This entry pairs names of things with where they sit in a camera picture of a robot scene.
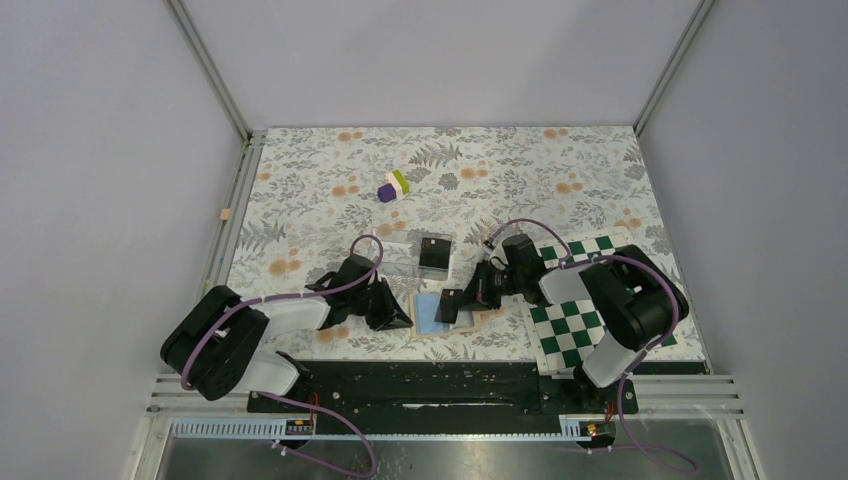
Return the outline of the clear plastic card box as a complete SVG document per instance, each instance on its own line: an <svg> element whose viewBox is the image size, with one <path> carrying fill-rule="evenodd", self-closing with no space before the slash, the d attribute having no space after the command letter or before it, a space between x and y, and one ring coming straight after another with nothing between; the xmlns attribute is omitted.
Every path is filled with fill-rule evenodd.
<svg viewBox="0 0 848 480"><path fill-rule="evenodd" d="M394 230L375 227L383 246L379 271L387 276L446 281L450 274L453 237L426 230Z"/></svg>

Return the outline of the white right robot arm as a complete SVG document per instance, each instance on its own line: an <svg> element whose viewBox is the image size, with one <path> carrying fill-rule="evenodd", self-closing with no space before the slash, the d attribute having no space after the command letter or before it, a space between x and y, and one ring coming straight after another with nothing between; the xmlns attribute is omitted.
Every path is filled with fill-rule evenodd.
<svg viewBox="0 0 848 480"><path fill-rule="evenodd" d="M517 294L539 308L591 302L606 331L572 368L573 396L583 410L607 405L613 388L622 388L648 351L689 313L683 293L635 245L576 262L562 257L554 267L545 266L525 234L507 238L502 248L506 258L500 267L481 260L465 289L442 292L436 319L454 323L461 312L497 310L503 297Z"/></svg>

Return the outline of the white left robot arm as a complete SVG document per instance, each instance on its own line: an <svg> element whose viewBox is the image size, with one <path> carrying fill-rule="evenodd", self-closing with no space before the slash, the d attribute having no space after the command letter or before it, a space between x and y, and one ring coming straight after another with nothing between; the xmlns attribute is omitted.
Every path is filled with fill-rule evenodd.
<svg viewBox="0 0 848 480"><path fill-rule="evenodd" d="M306 371L286 353L262 353L261 343L289 332L320 331L351 316L374 331L409 328L375 264L349 255L335 271L307 285L304 294L247 304L225 285L210 289L170 333L160 358L208 401L235 393L270 392L288 411L309 401Z"/></svg>

